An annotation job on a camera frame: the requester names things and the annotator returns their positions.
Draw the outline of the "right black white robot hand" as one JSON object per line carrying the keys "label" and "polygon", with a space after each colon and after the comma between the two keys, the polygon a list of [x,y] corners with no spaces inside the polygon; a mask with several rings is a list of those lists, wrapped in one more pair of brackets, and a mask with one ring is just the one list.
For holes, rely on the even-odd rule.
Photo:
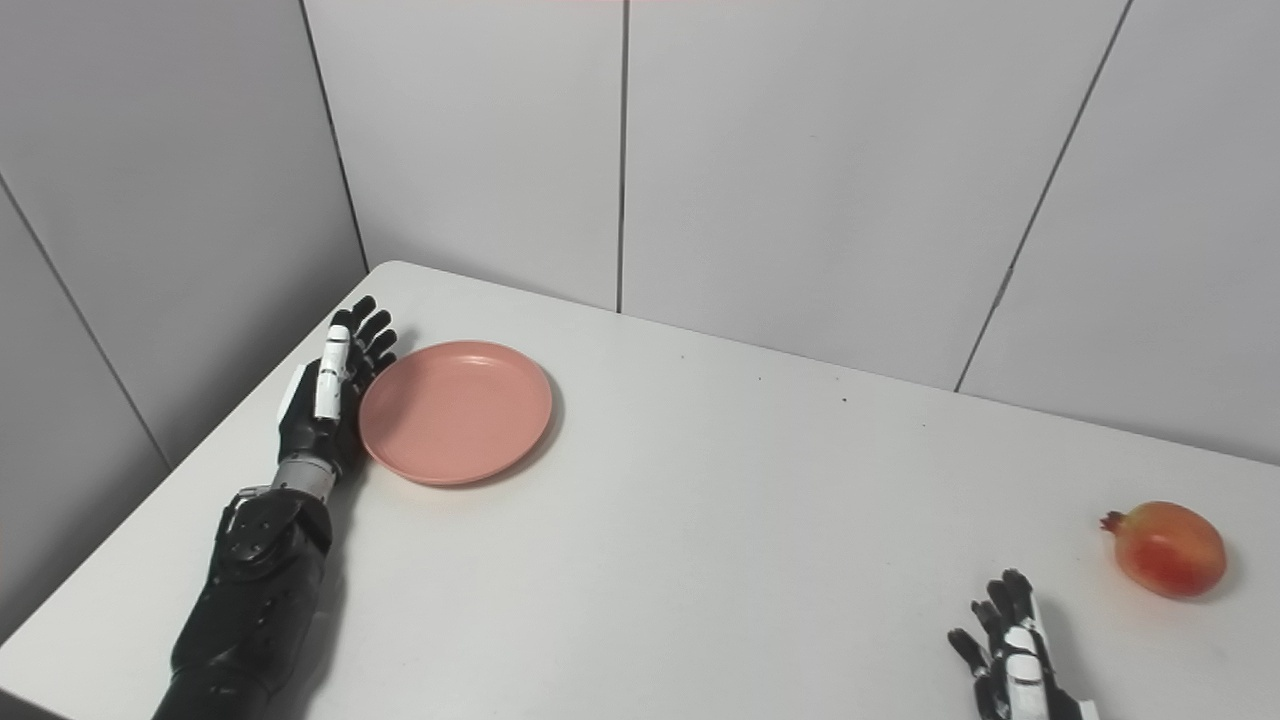
{"label": "right black white robot hand", "polygon": [[972,675],[979,717],[1098,719],[1096,702],[1078,700],[1060,685],[1028,578],[1010,568],[986,591],[983,600],[970,603],[986,639],[963,628],[947,633]]}

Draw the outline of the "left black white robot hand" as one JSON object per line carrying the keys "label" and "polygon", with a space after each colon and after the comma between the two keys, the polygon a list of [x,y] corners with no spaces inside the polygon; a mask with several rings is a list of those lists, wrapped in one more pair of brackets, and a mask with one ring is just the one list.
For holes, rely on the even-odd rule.
{"label": "left black white robot hand", "polygon": [[365,457],[358,410],[374,380],[396,361],[392,314],[365,296],[338,310],[321,356],[300,366],[282,406],[278,459],[315,457],[342,478]]}

